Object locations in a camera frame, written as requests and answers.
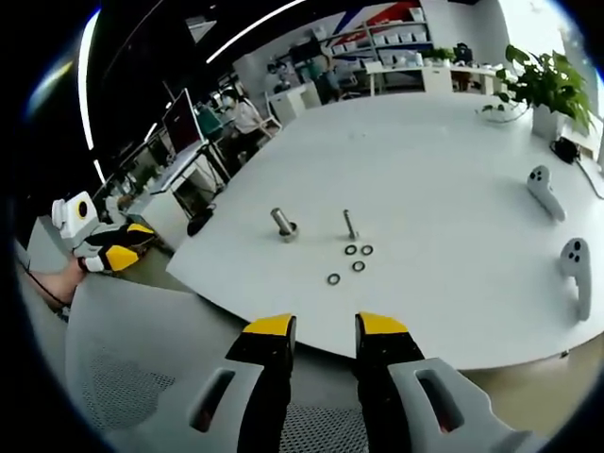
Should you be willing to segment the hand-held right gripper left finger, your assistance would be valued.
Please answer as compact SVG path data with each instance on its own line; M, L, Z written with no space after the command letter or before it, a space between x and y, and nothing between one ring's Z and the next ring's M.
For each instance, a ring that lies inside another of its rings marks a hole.
M248 324L188 415L193 452L278 452L291 401L296 317Z

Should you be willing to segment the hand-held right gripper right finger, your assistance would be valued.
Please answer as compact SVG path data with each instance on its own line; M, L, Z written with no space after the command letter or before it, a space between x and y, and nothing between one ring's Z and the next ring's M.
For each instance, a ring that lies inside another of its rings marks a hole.
M428 359L394 318L355 316L354 374L372 452L538 452L532 431L493 412L490 397L445 361Z

